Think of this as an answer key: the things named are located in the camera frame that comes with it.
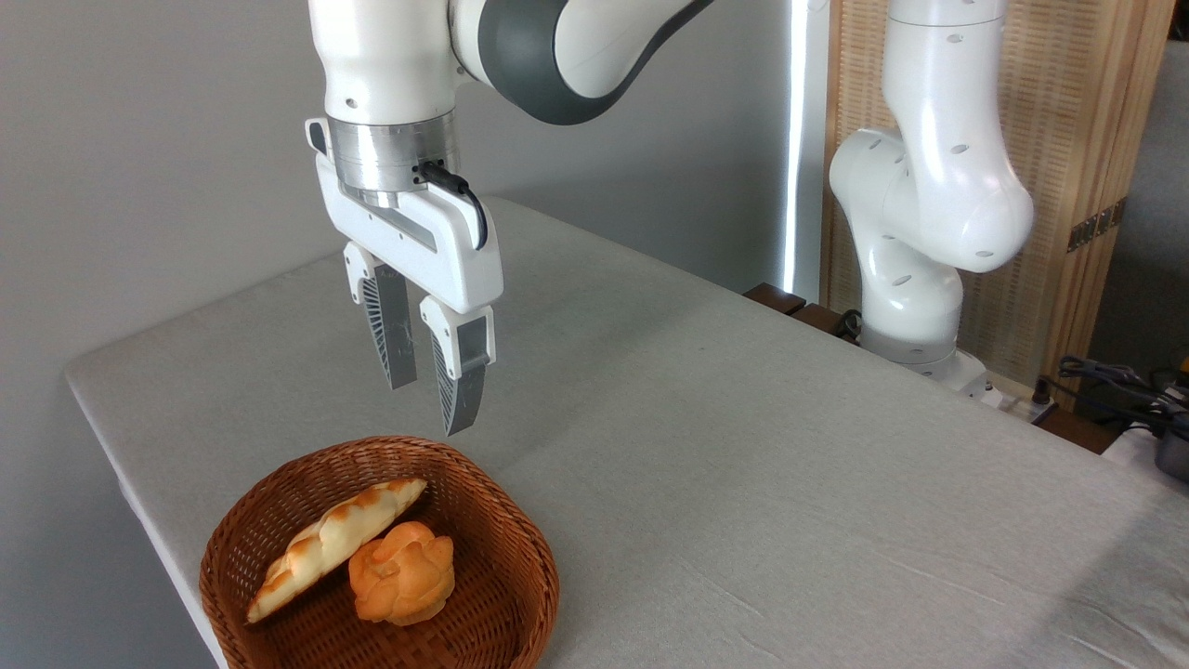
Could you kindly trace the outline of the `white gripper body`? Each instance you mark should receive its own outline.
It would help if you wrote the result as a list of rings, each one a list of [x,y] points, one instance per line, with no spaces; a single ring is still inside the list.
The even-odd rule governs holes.
[[[323,207],[350,242],[455,313],[501,297],[501,245],[457,173],[453,116],[403,125],[312,118],[306,135]]]

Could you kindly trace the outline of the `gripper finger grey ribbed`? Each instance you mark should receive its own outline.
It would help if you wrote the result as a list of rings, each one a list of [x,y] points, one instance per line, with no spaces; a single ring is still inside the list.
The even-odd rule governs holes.
[[[487,367],[496,361],[493,310],[457,313],[429,295],[420,302],[420,314],[430,332],[443,429],[455,435],[474,423]]]
[[[417,372],[405,278],[354,242],[344,247],[344,261],[352,299],[369,317],[386,383],[390,389],[413,384]]]

